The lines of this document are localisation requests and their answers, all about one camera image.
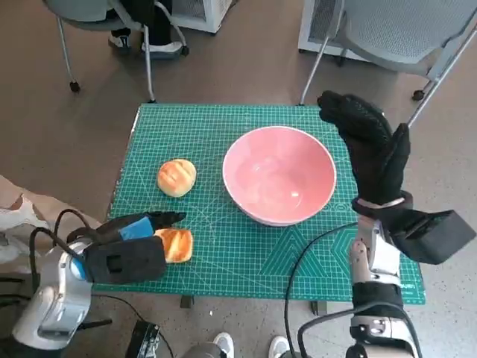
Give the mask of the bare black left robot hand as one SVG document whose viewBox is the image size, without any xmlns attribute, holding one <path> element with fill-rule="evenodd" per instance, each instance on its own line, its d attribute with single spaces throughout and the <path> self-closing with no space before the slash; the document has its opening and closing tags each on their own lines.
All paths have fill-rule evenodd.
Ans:
<svg viewBox="0 0 477 358">
<path fill-rule="evenodd" d="M 110 219 L 95 229 L 101 244 L 152 237 L 163 228 L 184 220 L 186 213 L 148 211 Z"/>
</svg>

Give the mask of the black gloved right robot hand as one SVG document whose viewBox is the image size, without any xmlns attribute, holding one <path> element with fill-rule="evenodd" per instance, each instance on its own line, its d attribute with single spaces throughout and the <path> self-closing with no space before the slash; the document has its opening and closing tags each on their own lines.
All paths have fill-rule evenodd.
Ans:
<svg viewBox="0 0 477 358">
<path fill-rule="evenodd" d="M 392 131 L 382 110 L 352 94 L 327 90 L 317 103 L 320 118 L 338 129 L 347 146 L 358 197 L 377 205 L 401 199 L 411 151 L 407 124 Z"/>
</svg>

